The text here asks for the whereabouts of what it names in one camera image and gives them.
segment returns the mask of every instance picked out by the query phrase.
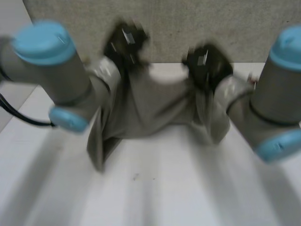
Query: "gray wall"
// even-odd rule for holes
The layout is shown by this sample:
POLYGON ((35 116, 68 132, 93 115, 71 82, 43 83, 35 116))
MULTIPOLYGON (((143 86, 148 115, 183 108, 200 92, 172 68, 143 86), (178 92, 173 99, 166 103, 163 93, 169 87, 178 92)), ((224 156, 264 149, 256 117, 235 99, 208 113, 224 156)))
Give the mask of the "gray wall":
POLYGON ((189 46, 214 38, 234 62, 264 62, 277 34, 301 23, 301 0, 24 0, 32 19, 61 21, 81 56, 95 54, 117 16, 151 35, 151 62, 179 62, 189 46))

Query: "white table surface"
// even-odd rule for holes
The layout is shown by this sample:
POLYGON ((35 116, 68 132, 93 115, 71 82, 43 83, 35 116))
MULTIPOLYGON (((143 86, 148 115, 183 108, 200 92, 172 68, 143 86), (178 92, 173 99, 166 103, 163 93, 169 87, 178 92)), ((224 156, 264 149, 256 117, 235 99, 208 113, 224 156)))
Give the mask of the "white table surface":
MULTIPOLYGON (((245 78, 264 64, 235 64, 245 78)), ((154 64, 155 79, 185 73, 154 64)), ((48 119, 40 87, 20 111, 48 119)), ((268 166, 234 127, 215 147, 183 126, 123 140, 94 171, 78 136, 12 119, 0 133, 1 226, 299 226, 301 154, 268 166)))

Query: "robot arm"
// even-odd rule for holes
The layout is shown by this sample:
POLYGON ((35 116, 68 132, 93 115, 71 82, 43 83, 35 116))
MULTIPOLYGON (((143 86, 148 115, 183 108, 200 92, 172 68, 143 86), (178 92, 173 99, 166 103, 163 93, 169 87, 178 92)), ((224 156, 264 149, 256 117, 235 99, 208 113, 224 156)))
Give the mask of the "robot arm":
POLYGON ((265 162, 301 149, 301 26, 283 31, 254 88, 238 78, 213 45, 190 52, 184 64, 195 84, 213 92, 241 135, 265 162))
POLYGON ((50 120, 57 126, 83 132, 97 109, 108 107, 109 96, 126 71, 126 57, 135 60, 145 37, 128 48, 131 29, 119 23, 108 40, 104 56, 85 68, 68 32, 56 22, 38 22, 13 39, 0 37, 0 81, 39 84, 54 102, 50 120))

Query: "gray cloth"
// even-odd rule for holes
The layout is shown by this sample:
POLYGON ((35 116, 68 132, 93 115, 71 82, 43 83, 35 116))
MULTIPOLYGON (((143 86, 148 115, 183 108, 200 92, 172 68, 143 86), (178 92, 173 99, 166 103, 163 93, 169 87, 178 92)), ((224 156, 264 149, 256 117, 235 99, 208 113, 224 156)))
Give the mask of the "gray cloth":
POLYGON ((213 94, 205 96, 191 79, 160 84, 146 68, 130 74, 113 91, 111 103, 97 113, 87 145, 93 165, 102 171, 121 139, 150 135, 168 124, 205 127, 213 143, 219 143, 230 127, 213 94))

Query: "light blue joint cap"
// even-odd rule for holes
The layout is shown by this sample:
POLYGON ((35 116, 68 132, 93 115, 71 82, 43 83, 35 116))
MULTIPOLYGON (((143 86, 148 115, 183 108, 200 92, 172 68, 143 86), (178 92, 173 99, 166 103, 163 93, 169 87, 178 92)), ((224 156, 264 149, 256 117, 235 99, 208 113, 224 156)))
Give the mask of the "light blue joint cap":
POLYGON ((49 118, 53 124, 77 133, 84 132, 89 125, 88 120, 60 107, 53 107, 49 118))
POLYGON ((281 160, 301 150, 301 129, 294 129, 261 143, 255 152, 267 163, 281 160))
POLYGON ((68 61, 76 52, 67 30, 57 22, 40 21, 22 29, 12 42, 24 61, 41 66, 68 61))
POLYGON ((301 71, 301 25, 282 31, 269 52, 276 65, 292 71, 301 71))

